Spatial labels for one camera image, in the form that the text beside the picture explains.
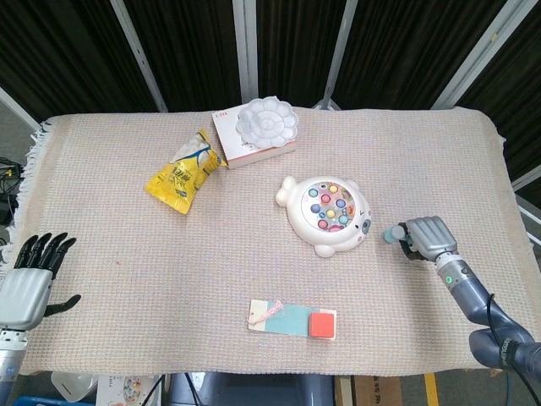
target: blue bin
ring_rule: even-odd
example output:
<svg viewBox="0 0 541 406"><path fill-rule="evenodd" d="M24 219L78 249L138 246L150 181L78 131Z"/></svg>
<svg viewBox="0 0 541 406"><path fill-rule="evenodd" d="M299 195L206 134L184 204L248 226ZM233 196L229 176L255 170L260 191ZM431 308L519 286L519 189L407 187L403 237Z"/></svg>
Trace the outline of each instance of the blue bin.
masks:
<svg viewBox="0 0 541 406"><path fill-rule="evenodd" d="M65 400L34 398L33 396L21 396L15 400L14 406L94 406L91 403L70 403Z"/></svg>

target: yellow snack bag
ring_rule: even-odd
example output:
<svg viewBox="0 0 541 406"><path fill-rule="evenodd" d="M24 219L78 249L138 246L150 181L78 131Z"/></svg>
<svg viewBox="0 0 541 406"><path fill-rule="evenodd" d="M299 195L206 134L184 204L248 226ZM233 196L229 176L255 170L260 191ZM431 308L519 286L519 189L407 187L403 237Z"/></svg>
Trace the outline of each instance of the yellow snack bag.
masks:
<svg viewBox="0 0 541 406"><path fill-rule="evenodd" d="M145 190L176 211L188 213L195 192L217 167L226 163L210 148L204 129L180 147L173 159L154 175Z"/></svg>

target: red square block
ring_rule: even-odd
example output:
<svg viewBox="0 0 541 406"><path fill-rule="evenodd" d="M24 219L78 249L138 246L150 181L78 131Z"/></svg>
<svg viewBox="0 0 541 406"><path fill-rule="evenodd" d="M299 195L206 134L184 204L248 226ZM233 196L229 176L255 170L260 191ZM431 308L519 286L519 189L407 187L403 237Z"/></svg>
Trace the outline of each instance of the red square block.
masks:
<svg viewBox="0 0 541 406"><path fill-rule="evenodd" d="M316 338L333 338L335 336L335 315L331 313L310 314L309 335Z"/></svg>

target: beige tablecloth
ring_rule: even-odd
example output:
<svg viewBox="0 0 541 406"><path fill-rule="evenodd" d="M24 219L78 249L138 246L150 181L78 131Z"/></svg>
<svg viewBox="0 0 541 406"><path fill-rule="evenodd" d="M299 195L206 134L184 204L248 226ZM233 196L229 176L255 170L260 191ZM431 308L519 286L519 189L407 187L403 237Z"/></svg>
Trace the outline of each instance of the beige tablecloth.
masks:
<svg viewBox="0 0 541 406"><path fill-rule="evenodd" d="M83 298L31 333L23 372L388 376L479 367L467 340L479 327L430 264L380 236L432 215L502 307L541 339L541 276L503 140L482 113L296 112L295 152L218 169L187 216L143 188L197 129L219 146L209 112L51 119L30 154L12 248L34 233L76 236L51 301ZM373 211L366 241L330 259L274 201L285 176L321 174L357 181ZM251 299L336 310L336 341L249 331Z"/></svg>

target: white box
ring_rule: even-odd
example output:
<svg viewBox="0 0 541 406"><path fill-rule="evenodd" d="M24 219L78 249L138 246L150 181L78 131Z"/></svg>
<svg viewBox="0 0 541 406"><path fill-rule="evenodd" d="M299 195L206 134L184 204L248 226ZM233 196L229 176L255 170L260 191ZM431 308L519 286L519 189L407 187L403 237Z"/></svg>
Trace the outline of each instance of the white box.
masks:
<svg viewBox="0 0 541 406"><path fill-rule="evenodd" d="M100 376L96 406L140 406L159 376ZM147 406L161 405L161 383Z"/></svg>
<svg viewBox="0 0 541 406"><path fill-rule="evenodd" d="M295 150L297 147L295 140L279 148L271 147L264 150L245 142L238 133L236 125L238 114L246 106L243 104L212 114L218 137L220 137L221 148L231 169Z"/></svg>

